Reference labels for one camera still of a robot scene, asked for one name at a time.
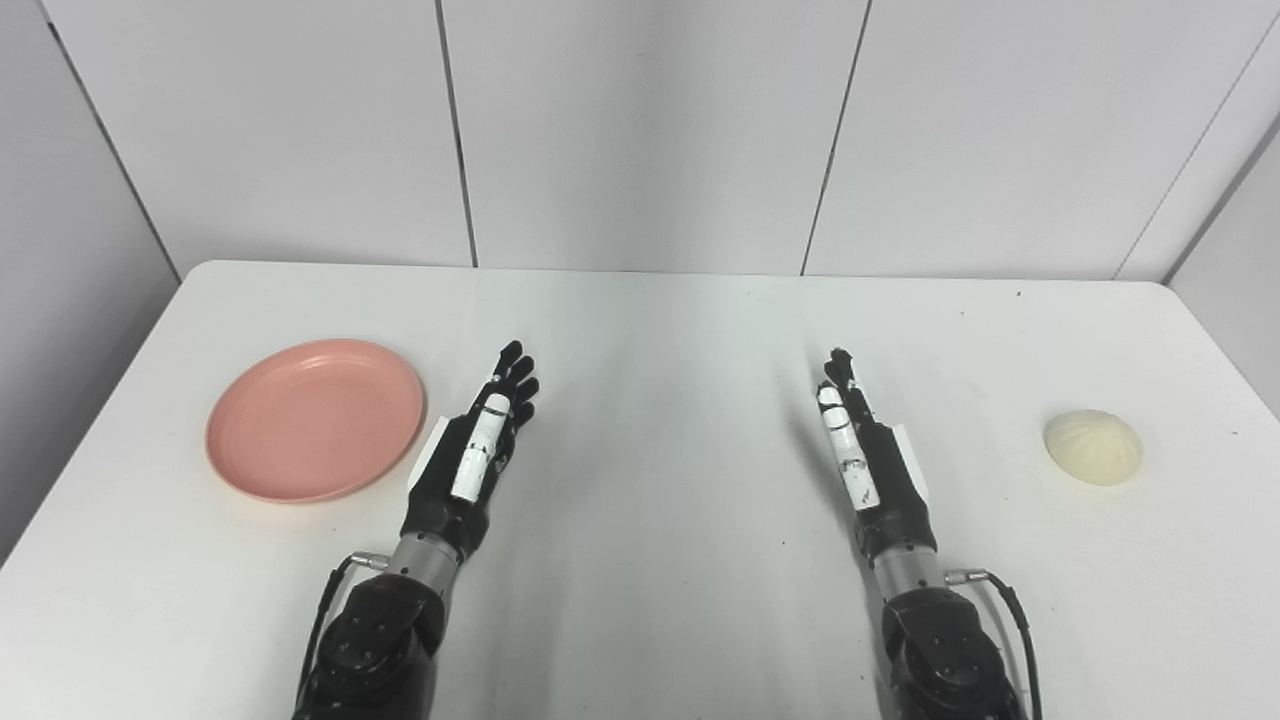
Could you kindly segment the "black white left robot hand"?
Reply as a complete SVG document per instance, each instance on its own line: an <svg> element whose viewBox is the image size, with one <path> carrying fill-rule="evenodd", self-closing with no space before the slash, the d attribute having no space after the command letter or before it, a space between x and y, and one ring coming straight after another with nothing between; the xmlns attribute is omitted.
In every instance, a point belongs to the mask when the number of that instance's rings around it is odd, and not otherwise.
<svg viewBox="0 0 1280 720"><path fill-rule="evenodd" d="M475 553L517 434L535 414L534 372L534 359L515 340L500 351L468 410L438 419L415 461L402 536L444 541L461 561Z"/></svg>

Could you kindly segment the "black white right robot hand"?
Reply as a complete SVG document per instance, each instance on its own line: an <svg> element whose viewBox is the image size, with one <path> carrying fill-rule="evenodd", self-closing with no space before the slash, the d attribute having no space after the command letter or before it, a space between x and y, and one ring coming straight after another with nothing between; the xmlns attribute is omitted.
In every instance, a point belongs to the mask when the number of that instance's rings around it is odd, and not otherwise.
<svg viewBox="0 0 1280 720"><path fill-rule="evenodd" d="M876 418L846 348L833 348L823 372L815 402L854 509L858 551L869 564L891 550L936 551L928 491L905 428Z"/></svg>

